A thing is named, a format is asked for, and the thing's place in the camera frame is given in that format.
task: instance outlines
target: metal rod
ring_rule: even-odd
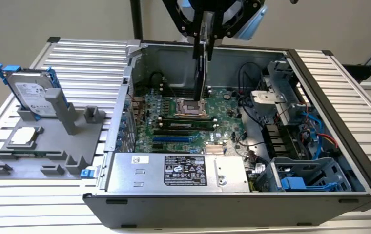
[[[131,0],[131,14],[134,25],[134,37],[137,40],[143,40],[142,34],[142,14],[141,14],[141,0]]]

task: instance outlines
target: small circuit board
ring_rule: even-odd
[[[189,153],[237,156],[246,153],[237,146],[244,133],[242,114],[233,91],[213,88],[202,101],[163,97],[150,91],[142,97],[142,115],[137,117],[139,153]]]

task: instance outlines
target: power supply label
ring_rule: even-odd
[[[207,186],[203,156],[166,156],[165,184],[169,186]]]

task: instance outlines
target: green circuit board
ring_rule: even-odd
[[[162,148],[155,149],[154,137],[155,130],[159,130],[159,116],[178,118],[178,99],[182,97],[163,97],[158,92],[151,91],[146,96],[145,110],[146,114],[137,125],[137,147],[135,151],[141,153],[151,152],[185,152],[191,154],[206,153],[207,146],[222,145],[225,155],[245,154],[246,149],[236,149],[236,142],[231,140],[233,132],[237,137],[244,133],[242,119],[238,117],[238,100],[231,97],[229,100],[225,94],[231,95],[231,91],[222,88],[213,88],[213,93],[206,102],[207,119],[217,118],[214,131],[190,131],[191,142],[163,142]]]

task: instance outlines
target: hard drive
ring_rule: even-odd
[[[37,117],[57,117],[53,104],[46,100],[50,88],[62,88],[53,68],[47,70],[23,69],[20,66],[0,64],[0,78],[10,86],[24,110],[31,110]]]

